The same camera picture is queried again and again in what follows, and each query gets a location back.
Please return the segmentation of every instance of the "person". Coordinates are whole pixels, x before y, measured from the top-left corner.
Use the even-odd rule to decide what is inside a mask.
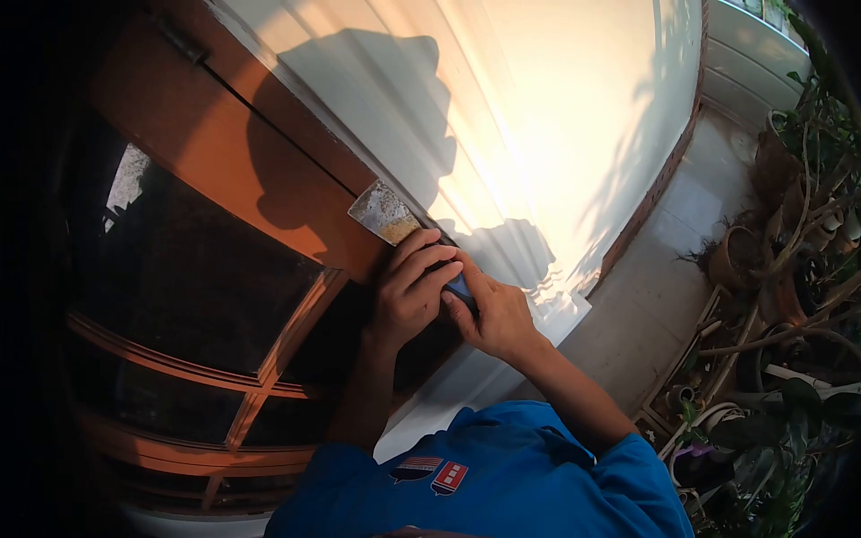
[[[395,250],[326,442],[266,536],[693,536],[666,467],[612,398],[538,332],[520,288],[434,244],[439,237],[417,230]],[[442,291],[461,272],[477,319]],[[377,465],[395,357],[438,315],[440,299],[467,343],[516,368],[548,403],[464,408],[447,430]]]

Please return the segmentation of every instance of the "glass pane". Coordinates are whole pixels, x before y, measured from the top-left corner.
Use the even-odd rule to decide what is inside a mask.
[[[163,471],[132,465],[131,463],[115,460],[107,456],[103,456],[103,459],[114,474],[120,479],[134,485],[146,485],[162,490],[200,493],[202,495],[209,483],[209,477],[206,476],[165,473]]]
[[[221,479],[219,494],[244,494],[292,490],[298,474],[278,474],[276,476],[226,476]]]
[[[95,112],[73,154],[76,308],[147,348],[255,374],[323,267],[177,179]]]
[[[342,385],[347,381],[362,328],[373,313],[374,290],[349,281],[324,312],[281,376],[286,383]],[[461,341],[457,329],[437,319],[398,354],[394,390],[405,391],[424,382],[439,359]]]
[[[289,447],[321,442],[336,403],[269,396],[242,446]]]
[[[79,402],[161,436],[224,442],[243,393],[161,374],[67,334],[66,364]]]

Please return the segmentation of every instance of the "hand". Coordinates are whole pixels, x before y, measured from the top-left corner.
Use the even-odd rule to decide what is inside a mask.
[[[435,244],[440,231],[416,230],[394,252],[377,293],[374,321],[366,330],[374,344],[397,353],[439,314],[440,292],[455,278],[463,263],[447,263],[422,276],[436,262],[451,259],[457,249]]]
[[[463,263],[463,278],[479,308],[479,318],[473,319],[462,300],[449,291],[443,292],[443,301],[467,343],[514,368],[544,346],[553,347],[532,323],[526,295],[520,288],[485,275],[463,250],[453,258]]]

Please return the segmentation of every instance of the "paint scraper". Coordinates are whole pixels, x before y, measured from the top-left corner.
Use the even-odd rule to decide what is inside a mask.
[[[398,246],[408,235],[422,227],[410,208],[379,179],[353,202],[347,214],[392,246]],[[449,262],[434,263],[425,273],[435,271],[446,263]],[[473,317],[478,318],[478,306],[475,304],[473,295],[469,293],[463,275],[451,279],[443,289],[450,291],[466,303],[469,311],[473,313]]]

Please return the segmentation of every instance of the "tiled floor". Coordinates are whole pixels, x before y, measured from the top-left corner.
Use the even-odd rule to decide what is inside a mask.
[[[679,254],[720,240],[723,217],[752,205],[747,166],[756,136],[710,108],[658,207],[590,297],[592,310],[559,350],[629,415],[691,336],[711,286]],[[527,383],[513,399],[536,398]]]

